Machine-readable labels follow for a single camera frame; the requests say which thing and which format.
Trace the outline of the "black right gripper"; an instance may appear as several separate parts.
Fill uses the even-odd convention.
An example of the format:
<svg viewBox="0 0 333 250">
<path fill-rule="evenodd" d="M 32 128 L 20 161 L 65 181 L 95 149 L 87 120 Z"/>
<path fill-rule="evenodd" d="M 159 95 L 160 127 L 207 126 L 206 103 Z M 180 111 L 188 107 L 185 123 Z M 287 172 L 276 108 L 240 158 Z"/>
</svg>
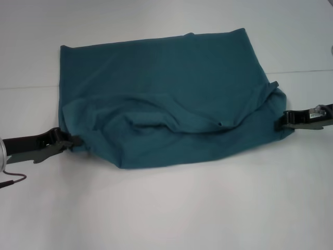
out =
<svg viewBox="0 0 333 250">
<path fill-rule="evenodd" d="M 333 104 L 317 105 L 307 110 L 287 110 L 274 123 L 275 131 L 284 129 L 321 130 L 333 125 Z"/>
</svg>

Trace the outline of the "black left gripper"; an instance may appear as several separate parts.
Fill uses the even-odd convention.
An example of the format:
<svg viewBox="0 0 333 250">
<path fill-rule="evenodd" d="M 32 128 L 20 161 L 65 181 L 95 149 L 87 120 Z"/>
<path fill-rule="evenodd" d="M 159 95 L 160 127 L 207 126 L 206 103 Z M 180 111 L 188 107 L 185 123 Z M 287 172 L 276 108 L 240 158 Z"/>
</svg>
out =
<svg viewBox="0 0 333 250">
<path fill-rule="evenodd" d="M 5 139 L 4 145 L 8 164 L 29 160 L 38 164 L 67 149 L 78 152 L 84 148 L 79 136 L 65 133 L 60 128 L 52 128 L 40 135 Z"/>
</svg>

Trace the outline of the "blue t-shirt with pink print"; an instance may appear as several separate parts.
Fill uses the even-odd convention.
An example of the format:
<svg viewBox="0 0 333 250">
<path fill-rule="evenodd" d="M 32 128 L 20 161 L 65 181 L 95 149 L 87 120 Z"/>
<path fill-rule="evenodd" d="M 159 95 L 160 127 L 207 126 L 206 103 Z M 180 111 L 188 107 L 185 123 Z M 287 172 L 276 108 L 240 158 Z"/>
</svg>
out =
<svg viewBox="0 0 333 250">
<path fill-rule="evenodd" d="M 292 134 L 245 29 L 60 48 L 59 126 L 122 169 L 219 160 Z"/>
</svg>

